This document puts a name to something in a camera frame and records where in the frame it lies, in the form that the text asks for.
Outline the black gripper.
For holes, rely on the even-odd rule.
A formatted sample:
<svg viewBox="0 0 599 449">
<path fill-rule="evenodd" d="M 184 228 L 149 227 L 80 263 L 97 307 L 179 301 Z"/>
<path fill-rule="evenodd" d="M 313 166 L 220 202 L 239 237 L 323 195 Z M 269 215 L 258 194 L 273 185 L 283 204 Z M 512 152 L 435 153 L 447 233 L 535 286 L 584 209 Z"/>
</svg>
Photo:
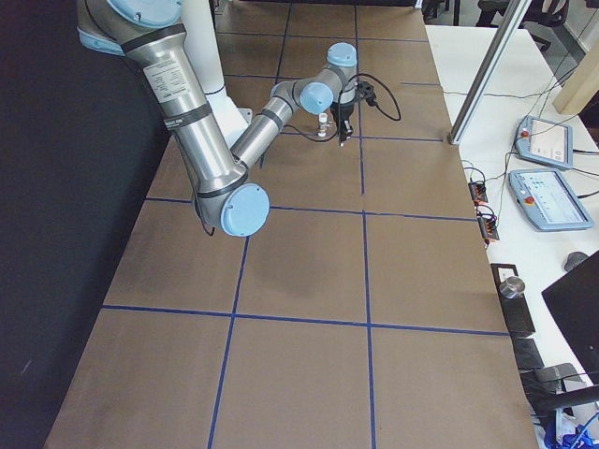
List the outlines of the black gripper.
<svg viewBox="0 0 599 449">
<path fill-rule="evenodd" d="M 344 143 L 353 136 L 354 129 L 351 121 L 351 116 L 354 113 L 354 103 L 332 103 L 332 116 L 333 120 L 338 123 L 337 133 L 339 146 L 342 147 Z"/>
</svg>

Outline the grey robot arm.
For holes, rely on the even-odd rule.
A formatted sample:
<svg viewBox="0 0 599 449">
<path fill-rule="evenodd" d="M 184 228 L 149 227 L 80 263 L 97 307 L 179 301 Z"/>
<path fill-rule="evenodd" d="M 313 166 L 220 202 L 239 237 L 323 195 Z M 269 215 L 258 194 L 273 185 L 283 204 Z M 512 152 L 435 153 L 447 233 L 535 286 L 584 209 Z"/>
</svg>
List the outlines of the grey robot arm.
<svg viewBox="0 0 599 449">
<path fill-rule="evenodd" d="M 357 98 L 357 51 L 336 43 L 315 76 L 276 84 L 247 121 L 226 94 L 210 5 L 206 1 L 79 1 L 78 32 L 89 50 L 137 64 L 176 138 L 200 221 L 248 237 L 266 222 L 270 200 L 248 180 L 298 109 L 330 109 L 348 124 Z"/>
</svg>

